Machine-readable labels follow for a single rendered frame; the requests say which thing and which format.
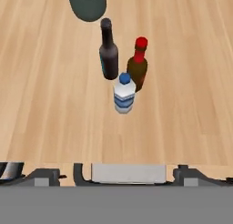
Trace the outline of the brown bottle with red cap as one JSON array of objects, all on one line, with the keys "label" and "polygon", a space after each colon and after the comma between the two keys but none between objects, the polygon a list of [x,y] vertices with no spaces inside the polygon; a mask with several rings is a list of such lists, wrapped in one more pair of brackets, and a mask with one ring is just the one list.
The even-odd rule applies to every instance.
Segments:
[{"label": "brown bottle with red cap", "polygon": [[142,88],[147,74],[146,50],[147,39],[143,36],[138,37],[135,42],[135,53],[127,61],[127,72],[136,84],[137,92]]}]

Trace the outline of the dark shiny metallic object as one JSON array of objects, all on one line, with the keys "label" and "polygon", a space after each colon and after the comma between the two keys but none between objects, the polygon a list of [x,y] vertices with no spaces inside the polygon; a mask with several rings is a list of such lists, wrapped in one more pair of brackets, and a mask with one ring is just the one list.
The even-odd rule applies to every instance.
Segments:
[{"label": "dark shiny metallic object", "polygon": [[13,180],[22,176],[24,162],[8,162],[4,169],[1,180]]}]

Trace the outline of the white plastic bottle blue cap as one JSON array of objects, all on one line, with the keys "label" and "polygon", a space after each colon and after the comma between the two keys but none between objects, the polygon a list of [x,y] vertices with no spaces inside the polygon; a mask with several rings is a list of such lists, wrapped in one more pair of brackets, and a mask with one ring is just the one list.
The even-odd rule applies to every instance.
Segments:
[{"label": "white plastic bottle blue cap", "polygon": [[134,104],[136,84],[128,73],[121,73],[113,90],[116,111],[120,114],[127,114]]}]

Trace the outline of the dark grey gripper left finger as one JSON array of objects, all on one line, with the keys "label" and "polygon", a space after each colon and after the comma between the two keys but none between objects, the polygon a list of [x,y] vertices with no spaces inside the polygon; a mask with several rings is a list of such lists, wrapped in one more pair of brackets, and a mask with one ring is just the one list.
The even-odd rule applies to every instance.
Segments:
[{"label": "dark grey gripper left finger", "polygon": [[61,178],[66,178],[66,175],[61,175],[59,168],[37,168],[25,177],[3,179],[0,186],[59,187]]}]

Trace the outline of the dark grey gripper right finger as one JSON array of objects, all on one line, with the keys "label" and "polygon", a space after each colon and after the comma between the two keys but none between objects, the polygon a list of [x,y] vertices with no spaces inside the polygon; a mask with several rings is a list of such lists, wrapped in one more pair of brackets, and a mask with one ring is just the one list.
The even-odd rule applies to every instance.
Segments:
[{"label": "dark grey gripper right finger", "polygon": [[189,168],[188,165],[178,165],[173,170],[173,184],[180,187],[233,187],[233,178],[225,180],[209,178],[196,168]]}]

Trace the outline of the black glass bottle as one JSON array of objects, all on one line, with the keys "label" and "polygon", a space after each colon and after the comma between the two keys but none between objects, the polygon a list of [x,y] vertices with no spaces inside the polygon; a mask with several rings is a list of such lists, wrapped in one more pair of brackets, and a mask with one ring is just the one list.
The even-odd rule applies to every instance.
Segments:
[{"label": "black glass bottle", "polygon": [[109,18],[100,22],[102,45],[99,48],[102,72],[107,80],[114,80],[118,76],[118,48],[113,40],[112,24]]}]

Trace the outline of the white block in dark frame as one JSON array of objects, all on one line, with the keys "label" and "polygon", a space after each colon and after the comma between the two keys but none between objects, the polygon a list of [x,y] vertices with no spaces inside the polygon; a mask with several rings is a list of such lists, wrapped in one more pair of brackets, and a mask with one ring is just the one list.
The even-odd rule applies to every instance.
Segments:
[{"label": "white block in dark frame", "polygon": [[73,178],[77,186],[90,185],[133,185],[133,184],[164,184],[167,182],[165,165],[138,164],[101,164],[91,165],[91,179],[83,176],[83,164],[75,163]]}]

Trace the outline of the dark green cylindrical container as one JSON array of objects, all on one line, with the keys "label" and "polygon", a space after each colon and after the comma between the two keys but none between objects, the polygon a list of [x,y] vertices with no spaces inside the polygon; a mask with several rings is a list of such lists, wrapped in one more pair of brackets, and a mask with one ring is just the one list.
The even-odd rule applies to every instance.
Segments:
[{"label": "dark green cylindrical container", "polygon": [[71,8],[77,18],[94,22],[106,11],[106,0],[69,0]]}]

